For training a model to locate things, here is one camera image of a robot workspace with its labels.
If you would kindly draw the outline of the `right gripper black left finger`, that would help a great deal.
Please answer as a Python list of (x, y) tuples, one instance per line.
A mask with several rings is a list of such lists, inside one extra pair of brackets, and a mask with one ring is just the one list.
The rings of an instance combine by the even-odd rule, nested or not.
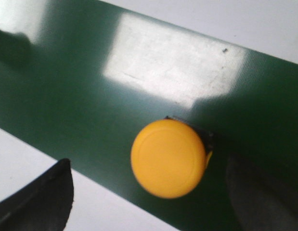
[(0, 231), (62, 231), (73, 201), (71, 163), (64, 158), (0, 202)]

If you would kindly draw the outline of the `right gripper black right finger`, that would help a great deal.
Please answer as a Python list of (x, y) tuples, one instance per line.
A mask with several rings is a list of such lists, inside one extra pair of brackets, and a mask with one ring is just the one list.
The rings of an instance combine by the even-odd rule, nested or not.
[(228, 157), (226, 185), (245, 231), (298, 231), (298, 192), (237, 154)]

